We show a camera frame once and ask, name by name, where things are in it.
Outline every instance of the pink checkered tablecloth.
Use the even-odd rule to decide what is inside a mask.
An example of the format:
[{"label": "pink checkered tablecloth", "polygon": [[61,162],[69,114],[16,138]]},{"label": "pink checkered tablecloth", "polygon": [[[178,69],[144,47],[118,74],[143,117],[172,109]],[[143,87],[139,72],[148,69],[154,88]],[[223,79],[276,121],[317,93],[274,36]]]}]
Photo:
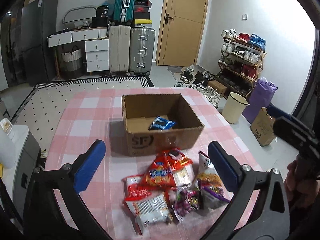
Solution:
[{"label": "pink checkered tablecloth", "polygon": [[[205,125],[192,149],[183,151],[198,163],[198,152],[207,153],[208,144],[218,141],[228,154],[240,164],[249,164],[261,170],[249,149],[236,135],[222,115],[198,91],[190,88],[141,88],[121,90],[96,90],[81,92],[74,96],[59,121],[53,137],[46,170],[59,169],[64,163],[73,163],[96,140],[106,143],[106,156],[102,160],[86,191],[80,193],[92,215],[117,240],[125,239],[189,239],[198,240],[213,225],[224,207],[201,216],[189,214],[179,225],[158,223],[139,236],[134,230],[132,216],[124,208],[124,177],[143,174],[154,159],[152,156],[128,157],[121,110],[121,96],[128,94],[181,93]],[[67,223],[76,228],[66,209],[59,191],[58,203]],[[257,194],[253,194],[237,227],[249,218]]]}]

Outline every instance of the silver suitcase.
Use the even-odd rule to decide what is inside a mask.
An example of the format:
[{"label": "silver suitcase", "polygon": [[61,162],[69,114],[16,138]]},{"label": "silver suitcase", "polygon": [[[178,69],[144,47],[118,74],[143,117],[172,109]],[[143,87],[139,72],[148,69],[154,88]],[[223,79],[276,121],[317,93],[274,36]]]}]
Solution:
[{"label": "silver suitcase", "polygon": [[111,26],[109,33],[109,70],[129,70],[130,26]]},{"label": "silver suitcase", "polygon": [[130,75],[150,75],[156,31],[151,28],[132,28],[130,36]]}]

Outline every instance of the wooden door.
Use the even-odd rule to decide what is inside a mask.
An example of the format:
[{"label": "wooden door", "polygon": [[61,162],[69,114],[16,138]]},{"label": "wooden door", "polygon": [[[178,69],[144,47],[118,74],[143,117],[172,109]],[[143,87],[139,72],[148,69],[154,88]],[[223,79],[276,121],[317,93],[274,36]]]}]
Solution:
[{"label": "wooden door", "polygon": [[206,1],[167,0],[158,65],[189,66],[195,62]]}]

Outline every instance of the purple bag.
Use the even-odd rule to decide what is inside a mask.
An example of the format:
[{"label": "purple bag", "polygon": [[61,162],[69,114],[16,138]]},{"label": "purple bag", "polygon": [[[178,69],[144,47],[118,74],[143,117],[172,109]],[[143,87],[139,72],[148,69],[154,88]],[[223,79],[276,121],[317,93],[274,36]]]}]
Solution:
[{"label": "purple bag", "polygon": [[277,89],[275,84],[268,82],[264,77],[258,79],[249,98],[249,105],[242,112],[249,123],[254,121],[262,107],[267,107],[270,104]]}]

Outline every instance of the door frame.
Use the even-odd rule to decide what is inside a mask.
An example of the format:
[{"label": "door frame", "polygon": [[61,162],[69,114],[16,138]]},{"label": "door frame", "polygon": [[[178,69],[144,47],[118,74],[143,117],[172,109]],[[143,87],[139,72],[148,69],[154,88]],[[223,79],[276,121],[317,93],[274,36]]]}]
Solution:
[{"label": "door frame", "polygon": [[[199,44],[198,44],[198,47],[197,47],[196,60],[195,60],[194,64],[197,62],[198,56],[199,56],[199,50],[200,50],[200,45],[201,45],[201,41],[202,41],[202,35],[203,35],[203,31],[204,31],[204,23],[205,23],[205,18],[206,18],[206,15],[207,15],[208,1],[209,0],[206,0],[206,2],[205,2],[204,15],[203,15],[202,27],[201,27],[201,33],[200,33],[200,39],[199,39]],[[157,65],[158,65],[159,57],[160,57],[160,48],[161,48],[162,34],[163,34],[163,28],[164,28],[164,17],[165,17],[166,6],[167,6],[167,0],[163,0],[162,12],[161,12],[161,21],[160,21],[160,28],[159,28],[159,36],[158,36],[158,43],[157,43],[157,52],[156,52]]]}]

